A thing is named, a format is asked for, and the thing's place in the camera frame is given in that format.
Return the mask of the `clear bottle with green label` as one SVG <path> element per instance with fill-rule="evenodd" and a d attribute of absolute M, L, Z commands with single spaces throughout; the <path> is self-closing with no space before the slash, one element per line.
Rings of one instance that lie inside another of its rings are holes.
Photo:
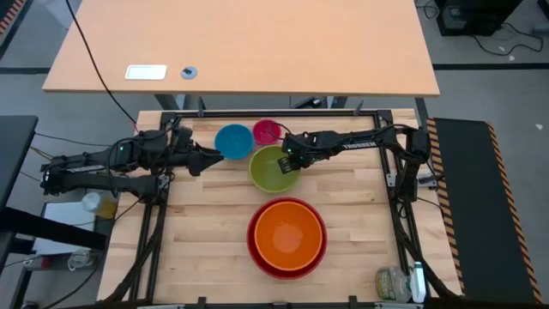
<path fill-rule="evenodd" d="M 411 276 L 406 276 L 399 267 L 386 267 L 377 271 L 375 286 L 380 300 L 407 303 L 412 298 Z"/>

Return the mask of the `black mat with hazard stripes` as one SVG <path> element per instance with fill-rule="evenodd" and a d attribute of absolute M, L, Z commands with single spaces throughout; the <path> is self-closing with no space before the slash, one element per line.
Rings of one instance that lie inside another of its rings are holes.
<path fill-rule="evenodd" d="M 539 304 L 527 241 L 492 125 L 428 118 L 437 198 L 462 294 Z"/>

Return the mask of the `blue bowl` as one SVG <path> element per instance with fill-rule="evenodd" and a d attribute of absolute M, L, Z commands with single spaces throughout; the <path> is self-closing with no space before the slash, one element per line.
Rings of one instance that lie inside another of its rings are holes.
<path fill-rule="evenodd" d="M 215 135 L 214 146 L 226 160 L 240 160 L 252 151 L 254 137 L 247 126 L 228 124 Z"/>

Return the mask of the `white plastic container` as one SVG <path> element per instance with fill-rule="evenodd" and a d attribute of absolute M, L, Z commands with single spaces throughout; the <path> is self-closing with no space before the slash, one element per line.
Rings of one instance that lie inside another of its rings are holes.
<path fill-rule="evenodd" d="M 427 287 L 421 262 L 415 262 L 412 266 L 409 276 L 409 289 L 414 303 L 423 303 L 425 301 Z"/>

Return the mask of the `small pink bowl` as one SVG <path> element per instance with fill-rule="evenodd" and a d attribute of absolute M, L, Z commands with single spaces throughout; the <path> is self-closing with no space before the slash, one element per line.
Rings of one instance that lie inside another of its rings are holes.
<path fill-rule="evenodd" d="M 252 127 L 252 135 L 257 144 L 276 144 L 282 139 L 281 127 L 272 119 L 261 119 Z"/>

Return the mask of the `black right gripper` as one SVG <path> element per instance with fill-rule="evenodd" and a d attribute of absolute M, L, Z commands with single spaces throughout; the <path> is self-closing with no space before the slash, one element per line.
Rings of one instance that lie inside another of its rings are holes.
<path fill-rule="evenodd" d="M 283 174 L 300 170 L 301 167 L 309 167 L 317 160 L 316 150 L 305 140 L 306 138 L 301 135 L 285 134 L 281 149 L 286 156 L 278 160 Z"/>

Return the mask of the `green bowl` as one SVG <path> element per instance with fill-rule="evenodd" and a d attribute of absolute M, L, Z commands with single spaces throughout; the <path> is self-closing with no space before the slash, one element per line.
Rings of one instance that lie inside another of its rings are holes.
<path fill-rule="evenodd" d="M 268 145 L 258 149 L 251 157 L 249 174 L 260 190 L 279 193 L 291 189 L 299 182 L 299 171 L 283 173 L 278 160 L 286 158 L 280 145 Z"/>

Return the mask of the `black metal table frame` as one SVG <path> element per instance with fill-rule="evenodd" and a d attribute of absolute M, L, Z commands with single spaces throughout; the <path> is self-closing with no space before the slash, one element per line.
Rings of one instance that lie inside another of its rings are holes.
<path fill-rule="evenodd" d="M 386 125 L 380 116 L 353 116 L 350 110 L 313 111 L 217 111 L 204 118 L 184 112 L 182 124 L 194 131 L 205 147 L 214 146 L 214 136 L 226 124 L 252 127 L 262 118 L 283 123 L 292 132 L 369 130 Z M 196 305 L 205 297 L 206 308 L 349 307 L 377 301 L 375 273 L 384 266 L 404 269 L 413 260 L 397 245 L 393 214 L 389 208 L 386 174 L 396 172 L 394 156 L 380 150 L 348 151 L 303 170 L 299 182 L 283 193 L 257 189 L 248 173 L 248 158 L 222 161 L 198 178 L 185 168 L 176 168 L 171 182 L 158 268 L 154 304 Z M 296 197 L 311 204 L 327 226 L 328 247 L 323 261 L 309 275 L 297 280 L 279 280 L 261 271 L 252 261 L 245 241 L 248 222 L 267 201 Z M 446 219 L 441 210 L 419 200 L 404 227 L 415 222 L 415 240 L 424 259 L 447 289 L 462 294 L 460 271 L 447 240 Z M 113 293 L 134 263 L 144 206 L 136 205 L 112 230 L 106 266 L 97 299 Z"/>

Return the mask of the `light wooden desk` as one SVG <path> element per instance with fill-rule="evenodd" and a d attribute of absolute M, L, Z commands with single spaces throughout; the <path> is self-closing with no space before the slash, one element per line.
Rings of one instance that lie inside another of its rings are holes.
<path fill-rule="evenodd" d="M 126 80 L 132 64 L 164 64 L 166 78 Z M 413 0 L 82 0 L 43 88 L 439 94 Z"/>

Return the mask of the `black equipment case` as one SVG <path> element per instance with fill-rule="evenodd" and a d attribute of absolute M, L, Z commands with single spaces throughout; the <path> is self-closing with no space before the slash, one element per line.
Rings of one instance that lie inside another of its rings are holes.
<path fill-rule="evenodd" d="M 493 35 L 522 0 L 434 0 L 443 36 Z"/>

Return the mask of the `white box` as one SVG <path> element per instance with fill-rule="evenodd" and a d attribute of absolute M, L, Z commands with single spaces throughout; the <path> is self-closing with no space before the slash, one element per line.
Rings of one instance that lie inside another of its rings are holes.
<path fill-rule="evenodd" d="M 47 203 L 43 217 L 60 223 L 74 225 L 80 229 L 94 231 L 96 216 L 84 209 L 81 202 Z M 90 250 L 90 247 L 70 245 L 49 239 L 36 238 L 33 250 L 40 256 L 73 253 L 79 250 Z"/>

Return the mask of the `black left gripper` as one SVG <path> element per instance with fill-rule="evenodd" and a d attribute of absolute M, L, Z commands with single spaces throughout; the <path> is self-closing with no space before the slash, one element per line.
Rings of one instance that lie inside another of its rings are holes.
<path fill-rule="evenodd" d="M 182 148 L 176 148 L 170 156 L 170 165 L 175 167 L 187 167 L 193 177 L 223 161 L 224 156 L 219 150 L 204 148 L 192 143 Z"/>

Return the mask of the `white flat rectangular device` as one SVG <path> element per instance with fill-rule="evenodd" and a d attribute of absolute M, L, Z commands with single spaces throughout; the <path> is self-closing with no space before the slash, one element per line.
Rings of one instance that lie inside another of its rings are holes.
<path fill-rule="evenodd" d="M 164 64 L 132 64 L 125 72 L 125 79 L 132 81 L 162 81 L 166 78 Z"/>

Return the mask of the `bottle with yellow liquid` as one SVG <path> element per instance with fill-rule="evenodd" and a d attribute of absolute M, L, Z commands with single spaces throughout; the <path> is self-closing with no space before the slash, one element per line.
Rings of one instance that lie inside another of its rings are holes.
<path fill-rule="evenodd" d="M 97 192 L 86 194 L 81 203 L 87 212 L 103 219 L 112 219 L 116 214 L 117 205 L 111 199 L 103 197 Z"/>

